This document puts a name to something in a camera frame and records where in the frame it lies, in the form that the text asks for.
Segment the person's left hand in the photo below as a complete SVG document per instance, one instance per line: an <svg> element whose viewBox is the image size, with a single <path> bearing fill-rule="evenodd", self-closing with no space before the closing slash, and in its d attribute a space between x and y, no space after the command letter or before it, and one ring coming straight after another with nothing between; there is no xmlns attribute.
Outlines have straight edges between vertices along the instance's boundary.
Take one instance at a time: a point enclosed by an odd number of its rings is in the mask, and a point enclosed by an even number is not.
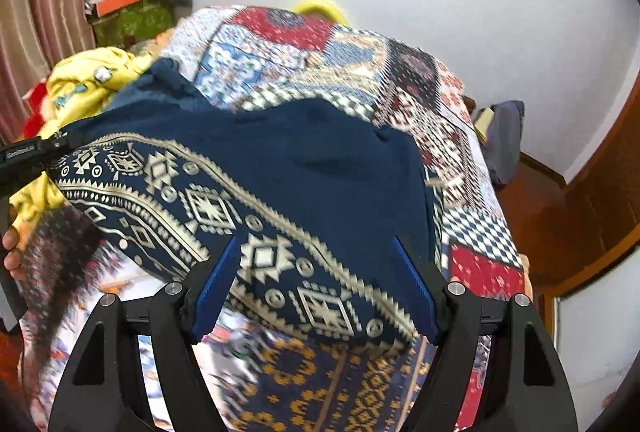
<svg viewBox="0 0 640 432"><path fill-rule="evenodd" d="M22 252L18 249L20 243L20 233L13 225L16 219L17 212L12 205L9 205L8 218L9 227L6 233L2 236L2 247L6 251L6 257L4 258L4 268L9 274L17 281L24 282L25 271L23 267Z"/></svg>

